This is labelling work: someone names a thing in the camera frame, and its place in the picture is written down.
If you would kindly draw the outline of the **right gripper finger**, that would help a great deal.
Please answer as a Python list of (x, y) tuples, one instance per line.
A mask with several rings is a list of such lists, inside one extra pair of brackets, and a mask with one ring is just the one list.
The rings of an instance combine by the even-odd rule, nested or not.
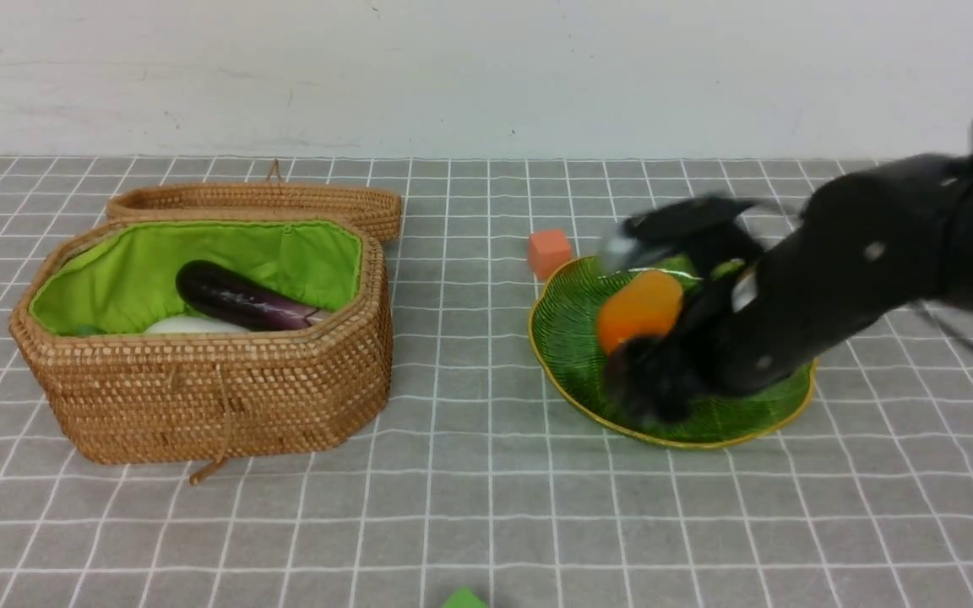
[(665, 334), (639, 334), (612, 350), (603, 381), (622, 419), (638, 427), (683, 423), (709, 395), (678, 339)]

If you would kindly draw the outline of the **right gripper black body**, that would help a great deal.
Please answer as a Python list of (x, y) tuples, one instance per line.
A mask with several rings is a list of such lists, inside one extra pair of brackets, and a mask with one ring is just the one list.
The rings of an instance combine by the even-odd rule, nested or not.
[(672, 359), (706, 393), (759, 393), (884, 315), (884, 241), (868, 232), (801, 228), (766, 247), (718, 228), (686, 251), (706, 282), (673, 329)]

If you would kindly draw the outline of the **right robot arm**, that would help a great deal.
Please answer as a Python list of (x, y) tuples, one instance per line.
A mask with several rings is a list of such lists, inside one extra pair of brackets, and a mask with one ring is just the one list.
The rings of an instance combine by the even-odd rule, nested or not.
[(698, 288), (664, 336), (606, 359), (607, 398), (638, 423), (678, 423), (700, 398), (748, 398), (892, 309), (973, 312), (973, 155), (912, 155), (831, 178), (773, 246), (742, 227), (754, 198), (703, 195), (621, 220), (608, 274), (683, 255)]

